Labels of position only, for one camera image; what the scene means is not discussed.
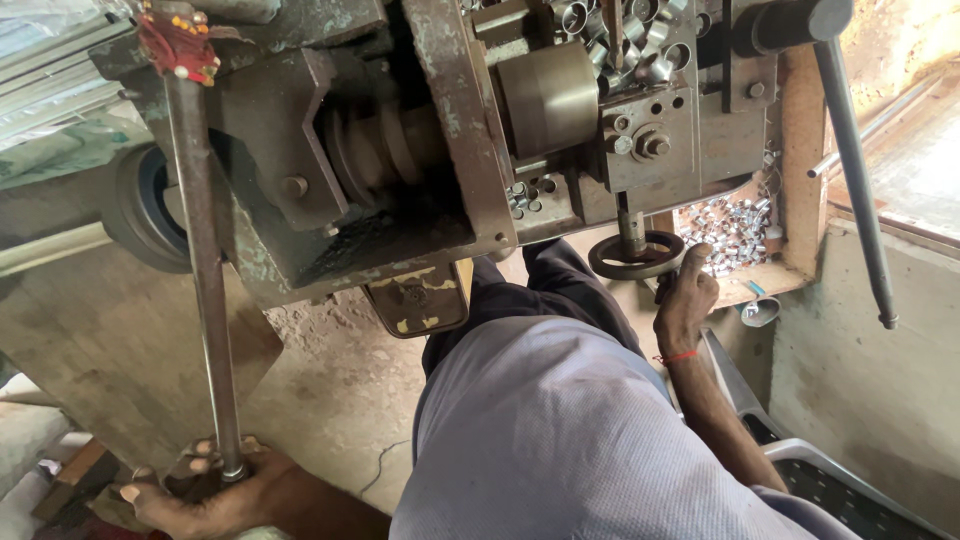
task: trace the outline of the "red thread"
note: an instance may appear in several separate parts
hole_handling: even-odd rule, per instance
[[[680,353],[679,355],[668,356],[667,358],[664,358],[663,356],[654,356],[654,360],[656,360],[657,362],[663,365],[666,365],[672,361],[682,360],[684,358],[690,358],[691,356],[696,356],[696,355],[697,355],[696,351],[687,351],[686,353]]]

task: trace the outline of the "person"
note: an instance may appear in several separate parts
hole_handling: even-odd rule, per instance
[[[701,271],[709,252],[690,248],[654,321],[683,419],[611,294],[558,239],[523,249],[526,287],[475,260],[468,322],[423,352],[415,465],[393,518],[253,439],[251,477],[213,497],[175,497],[149,468],[121,495],[177,540],[261,526],[294,538],[855,538],[787,494],[698,359],[719,291]],[[215,474],[215,460],[202,441],[170,478]]]

